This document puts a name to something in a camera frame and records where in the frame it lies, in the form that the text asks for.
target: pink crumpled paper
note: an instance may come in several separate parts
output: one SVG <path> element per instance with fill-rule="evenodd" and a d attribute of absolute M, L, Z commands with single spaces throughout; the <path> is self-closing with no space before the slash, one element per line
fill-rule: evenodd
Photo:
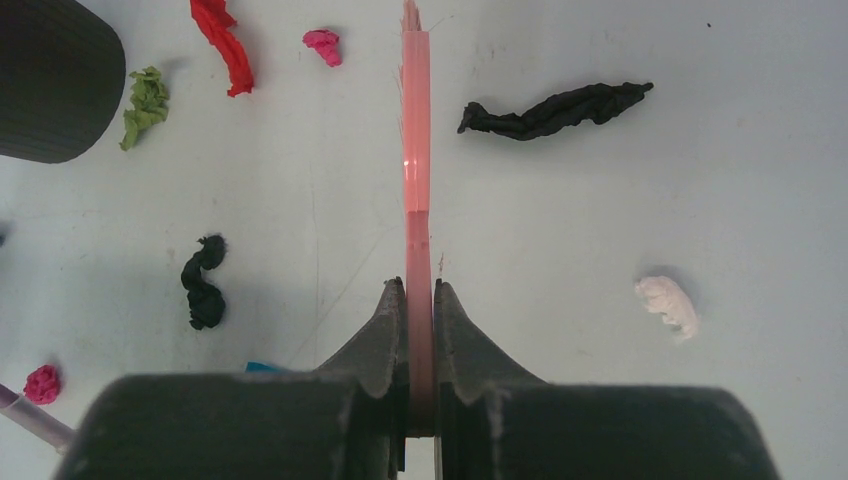
<path fill-rule="evenodd" d="M 338 67 L 342 64 L 342 56 L 339 54 L 339 36 L 330 30 L 312 30 L 303 36 L 303 43 L 314 49 L 321 55 L 330 67 Z"/>
<path fill-rule="evenodd" d="M 59 371 L 53 365 L 44 365 L 27 377 L 24 395 L 36 405 L 49 405 L 61 389 Z"/>

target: white table surface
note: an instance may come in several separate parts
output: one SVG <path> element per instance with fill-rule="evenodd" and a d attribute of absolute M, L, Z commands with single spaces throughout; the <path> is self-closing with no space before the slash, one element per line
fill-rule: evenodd
<path fill-rule="evenodd" d="M 0 381 L 58 362 L 47 410 L 77 425 L 128 373 L 319 364 L 404 271 L 400 0 L 231 0 L 257 78 L 235 99 L 187 0 L 83 3 L 129 69 L 164 71 L 171 113 L 129 153 L 118 115 L 69 163 L 0 158 Z M 443 257 L 476 324 L 550 381 L 727 388 L 785 478 L 845 478 L 848 2 L 420 7 L 438 23 L 434 275 Z M 324 26 L 342 35 L 340 68 L 300 42 Z M 602 127 L 456 134 L 468 101 L 521 112 L 623 81 L 656 88 Z M 214 232 L 229 310 L 196 332 L 179 273 Z M 698 337 L 674 345 L 641 307 L 632 284 L 651 272 L 691 294 Z M 404 478 L 433 477 L 430 451 L 412 445 Z M 48 478 L 58 460 L 2 419 L 0 452 L 3 479 Z"/>

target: black ribbed container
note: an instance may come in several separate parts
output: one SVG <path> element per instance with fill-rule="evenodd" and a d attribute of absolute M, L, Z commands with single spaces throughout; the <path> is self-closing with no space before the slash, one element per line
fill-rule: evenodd
<path fill-rule="evenodd" d="M 118 35 L 74 0 L 0 0 L 0 155 L 79 156 L 115 116 L 126 74 Z"/>

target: green crumpled paper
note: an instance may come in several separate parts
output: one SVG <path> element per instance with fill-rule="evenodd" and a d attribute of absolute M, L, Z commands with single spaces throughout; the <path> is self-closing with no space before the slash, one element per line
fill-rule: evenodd
<path fill-rule="evenodd" d="M 168 119 L 168 90 L 162 83 L 162 72 L 156 67 L 147 67 L 141 72 L 130 73 L 135 79 L 130 102 L 132 110 L 124 110 L 124 127 L 127 133 L 121 141 L 121 150 L 127 151 L 135 145 L 138 134 Z"/>

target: pink plastic strip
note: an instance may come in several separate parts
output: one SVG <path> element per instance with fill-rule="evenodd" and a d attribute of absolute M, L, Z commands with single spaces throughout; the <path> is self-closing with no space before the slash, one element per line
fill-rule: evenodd
<path fill-rule="evenodd" d="M 430 285 L 430 35 L 404 2 L 403 186 L 409 322 L 409 436 L 433 436 L 436 375 Z"/>

